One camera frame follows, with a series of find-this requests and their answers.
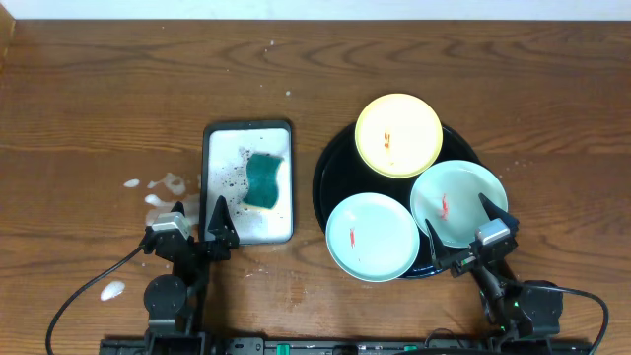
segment wooden table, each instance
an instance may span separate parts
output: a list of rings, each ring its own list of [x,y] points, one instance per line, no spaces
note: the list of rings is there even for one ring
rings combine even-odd
[[[372,99],[426,100],[500,176],[522,221],[522,279],[602,296],[599,354],[631,341],[631,25],[499,22],[19,21],[0,80],[0,348],[41,354],[59,306],[137,246],[153,206],[198,194],[202,130],[295,125],[293,239],[213,269],[206,320],[222,334],[422,338],[487,329],[470,277],[360,282],[330,258],[312,206],[316,161]],[[162,185],[183,177],[186,193]],[[126,188],[133,178],[140,185]],[[170,272],[139,255],[68,309],[61,354],[141,335],[142,294]],[[127,285],[102,302],[111,280]],[[564,297],[563,337],[594,340],[598,305]]]

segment light blue plate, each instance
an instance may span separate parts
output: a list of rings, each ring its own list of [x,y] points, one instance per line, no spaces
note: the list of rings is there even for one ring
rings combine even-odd
[[[446,161],[430,167],[414,182],[410,209],[418,227],[429,236],[429,220],[443,244],[467,248],[475,239],[475,229],[489,218],[478,193],[484,193],[508,212],[504,186],[484,167],[466,161]]]
[[[407,271],[420,247],[412,215],[394,199],[359,193],[340,202],[326,222],[326,245],[350,275],[384,282]]]

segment sponge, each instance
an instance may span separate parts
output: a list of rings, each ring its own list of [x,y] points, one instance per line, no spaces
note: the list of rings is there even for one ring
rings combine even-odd
[[[283,160],[277,157],[252,154],[245,167],[249,185],[247,195],[244,197],[245,204],[263,209],[272,209],[276,205],[278,202],[276,174],[282,162]]]

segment plate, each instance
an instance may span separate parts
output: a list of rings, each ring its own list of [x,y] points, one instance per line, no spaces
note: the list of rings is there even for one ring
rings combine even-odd
[[[446,247],[467,248],[475,240],[475,229],[489,222],[480,192],[508,212],[506,190],[493,173],[466,161],[436,164],[414,182],[412,216],[426,235],[429,220]]]
[[[411,178],[429,168],[441,151],[443,130],[434,110],[407,94],[373,100],[355,126],[360,156],[390,178]]]
[[[414,263],[420,239],[405,207],[378,193],[359,193],[335,207],[326,223],[326,245],[342,270],[360,280],[384,282]]]
[[[315,166],[313,203],[315,216],[323,231],[331,212],[345,198],[363,192],[392,197],[409,209],[410,191],[416,177],[389,178],[368,167],[355,147],[355,123],[346,126],[324,148]],[[453,129],[443,124],[443,145],[436,162],[466,160],[479,164],[471,147]],[[423,278],[437,274],[432,266],[429,241],[420,234],[420,252],[403,278]]]

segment black cable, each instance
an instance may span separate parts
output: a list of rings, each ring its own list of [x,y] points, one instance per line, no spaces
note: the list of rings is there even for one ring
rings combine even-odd
[[[504,282],[509,285],[521,287],[521,288],[568,293],[570,295],[583,296],[583,297],[587,297],[589,299],[596,301],[602,307],[602,325],[600,326],[600,331],[598,332],[598,336],[596,337],[596,340],[594,340],[594,344],[592,344],[592,349],[590,349],[590,352],[588,353],[588,355],[594,355],[594,353],[598,349],[598,346],[602,342],[602,339],[604,338],[604,334],[607,332],[607,326],[609,325],[609,308],[607,307],[607,304],[602,300],[602,298],[600,298],[597,295],[591,294],[586,291],[581,291],[581,290],[575,290],[575,289],[558,287],[558,286],[530,285],[530,284],[525,284],[519,281],[509,280],[497,274],[495,275],[495,277],[497,277],[497,279],[500,280],[501,282]]]
[[[436,335],[437,332],[439,331],[446,331],[449,334],[452,335],[452,338],[457,341],[457,344],[460,346],[460,348],[464,349],[464,345],[462,345],[462,343],[460,342],[460,340],[456,337],[456,335],[454,334],[453,331],[447,329],[447,328],[436,328],[434,330],[432,330],[432,332],[427,336],[427,339],[425,339],[425,342],[423,343],[423,347],[424,348],[429,348],[430,347],[430,340],[432,340],[432,338],[434,337],[434,335]]]
[[[55,325],[57,324],[57,321],[61,317],[61,314],[63,314],[63,312],[66,311],[66,309],[68,308],[68,306],[70,306],[72,301],[74,301],[77,297],[79,297],[79,295],[81,295],[84,291],[89,289],[90,286],[101,281],[106,276],[114,272],[117,268],[124,265],[125,262],[131,260],[131,258],[134,257],[140,250],[142,250],[142,247],[136,248],[136,250],[132,251],[130,255],[126,256],[123,260],[119,261],[116,265],[104,271],[101,275],[93,278],[87,284],[81,286],[79,290],[77,290],[74,294],[72,294],[72,296],[70,296],[68,301],[66,301],[63,305],[61,305],[61,308],[59,309],[59,311],[57,311],[57,314],[55,314],[55,317],[53,317],[52,320],[50,321],[50,325],[48,326],[48,331],[46,332],[46,353],[48,355],[54,355],[54,353],[52,352],[52,346],[50,345],[50,340],[52,338],[52,330],[55,329]]]

